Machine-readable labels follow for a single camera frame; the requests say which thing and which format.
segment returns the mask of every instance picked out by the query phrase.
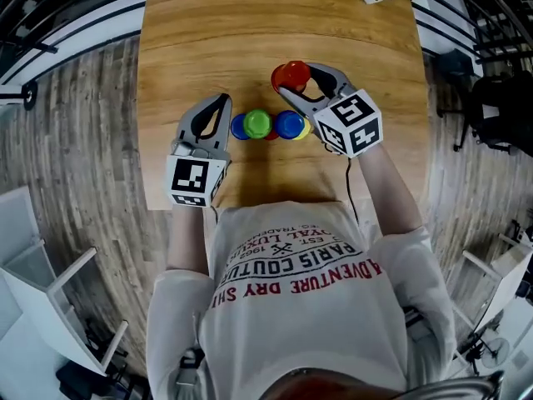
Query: wooden floor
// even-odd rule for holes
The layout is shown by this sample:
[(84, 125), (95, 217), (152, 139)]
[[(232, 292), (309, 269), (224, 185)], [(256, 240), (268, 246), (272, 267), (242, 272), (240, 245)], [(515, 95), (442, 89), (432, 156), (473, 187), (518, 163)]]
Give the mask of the wooden floor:
[[(97, 259), (76, 277), (67, 295), (78, 311), (104, 329), (130, 326), (122, 347), (145, 373), (144, 339), (152, 283), (164, 268), (169, 215), (148, 212), (137, 150), (138, 38), (81, 56), (39, 80), (37, 105), (0, 117), (0, 193), (27, 184), (52, 264), (61, 271), (90, 246)], [(422, 208), (445, 277), (461, 250), (490, 259), (491, 239), (512, 218), (526, 221), (533, 204), (533, 159), (477, 146), (451, 146), (460, 119), (436, 116), (436, 103), (457, 99), (428, 65), (431, 120), (430, 173)], [(369, 207), (362, 221), (371, 226)], [(491, 291), (466, 266), (450, 285), (475, 317)], [(459, 336), (466, 330), (459, 325)]]

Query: black chair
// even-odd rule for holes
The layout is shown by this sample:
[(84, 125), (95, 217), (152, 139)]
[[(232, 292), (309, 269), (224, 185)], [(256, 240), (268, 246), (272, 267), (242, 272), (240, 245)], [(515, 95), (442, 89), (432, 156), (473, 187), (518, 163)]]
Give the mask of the black chair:
[[(97, 360), (102, 360), (112, 337), (102, 339), (93, 328), (92, 320), (86, 319), (87, 348), (91, 351)], [(114, 357), (125, 359), (127, 352), (116, 350)], [(98, 375), (75, 362), (68, 362), (65, 366), (56, 372), (56, 377), (60, 381), (59, 391), (70, 400), (88, 400), (93, 394), (100, 397), (105, 396), (114, 388), (120, 387), (125, 393), (126, 388), (122, 387), (120, 381), (126, 372), (127, 364), (123, 360), (119, 368), (113, 361), (109, 363), (106, 370), (106, 376)]]
[[(485, 143), (489, 148), (512, 153), (512, 147), (519, 148), (533, 157), (533, 111), (529, 103), (533, 94), (533, 76), (530, 72), (519, 72), (510, 78), (480, 78), (466, 97), (462, 98), (463, 109), (452, 113), (465, 116), (461, 133), (461, 142), (454, 145), (458, 152), (465, 143), (468, 127), (472, 127), (473, 136), (478, 143)], [(484, 118), (483, 105), (496, 107), (496, 117)], [(450, 111), (439, 109), (442, 117)]]
[(526, 280), (522, 280), (518, 289), (516, 289), (515, 295), (519, 298), (527, 298), (530, 295), (531, 284)]
[[(465, 143), (468, 127), (478, 143), (489, 148), (512, 153), (513, 147), (533, 157), (533, 112), (530, 95), (533, 94), (533, 76), (530, 72), (518, 72), (514, 76), (475, 76), (472, 60), (454, 50), (436, 58), (436, 70), (459, 95), (462, 109), (438, 108), (439, 117), (446, 113), (465, 116), (461, 141), (454, 144), (458, 152)], [(499, 115), (485, 118), (483, 105), (496, 107)]]
[(142, 400), (152, 398), (148, 380), (138, 375), (127, 375), (128, 385), (125, 387), (122, 373), (104, 377), (69, 361), (56, 372), (56, 378), (60, 382), (59, 391), (70, 400), (90, 400), (93, 394), (115, 398), (118, 393), (120, 398), (129, 400), (136, 388)]

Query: wooden table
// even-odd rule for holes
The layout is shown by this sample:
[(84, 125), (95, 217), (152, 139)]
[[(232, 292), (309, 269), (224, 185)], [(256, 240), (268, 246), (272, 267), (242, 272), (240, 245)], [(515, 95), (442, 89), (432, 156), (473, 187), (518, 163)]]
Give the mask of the wooden table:
[[(342, 70), (383, 113), (385, 145), (417, 196), (426, 180), (428, 120), (421, 46), (409, 0), (148, 0), (141, 35), (137, 120), (149, 209), (169, 209), (166, 155), (180, 116), (216, 93), (233, 115), (287, 109), (272, 70), (293, 59)], [(347, 160), (309, 135), (238, 141), (216, 205), (346, 199)], [(354, 198), (368, 191), (351, 171)]]

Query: white shirt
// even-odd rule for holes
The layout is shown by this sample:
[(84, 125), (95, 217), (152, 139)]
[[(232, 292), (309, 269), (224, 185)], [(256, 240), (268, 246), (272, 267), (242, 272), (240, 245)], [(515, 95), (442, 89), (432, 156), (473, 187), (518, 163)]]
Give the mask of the white shirt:
[[(171, 397), (196, 342), (202, 384), (216, 399), (257, 399), (298, 368), (397, 391), (443, 378), (456, 340), (427, 231), (364, 244), (338, 202), (223, 212), (210, 277), (173, 270), (156, 280), (147, 329), (154, 398)], [(422, 330), (407, 329), (406, 307), (422, 315)]]

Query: wire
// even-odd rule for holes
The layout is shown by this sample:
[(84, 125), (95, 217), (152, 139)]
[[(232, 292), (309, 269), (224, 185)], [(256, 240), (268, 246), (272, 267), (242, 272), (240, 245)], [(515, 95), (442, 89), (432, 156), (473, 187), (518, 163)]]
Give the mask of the wire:
[(351, 169), (351, 158), (348, 158), (348, 167), (346, 168), (346, 190), (348, 191), (348, 198), (350, 198), (351, 208), (353, 209), (354, 215), (356, 215), (357, 225), (359, 225), (359, 216), (357, 215), (356, 205), (353, 204), (353, 198), (351, 198), (350, 169)]
[[(324, 142), (324, 148), (331, 154), (341, 155), (338, 151), (335, 151), (333, 148), (330, 149), (327, 144)], [(351, 198), (351, 189), (350, 189), (350, 169), (351, 169), (351, 159), (348, 158), (348, 167), (346, 168), (346, 190), (348, 191), (348, 198), (350, 198), (351, 208), (353, 213), (356, 216), (357, 225), (359, 225), (359, 216), (357, 215), (356, 205), (353, 203), (353, 198)]]

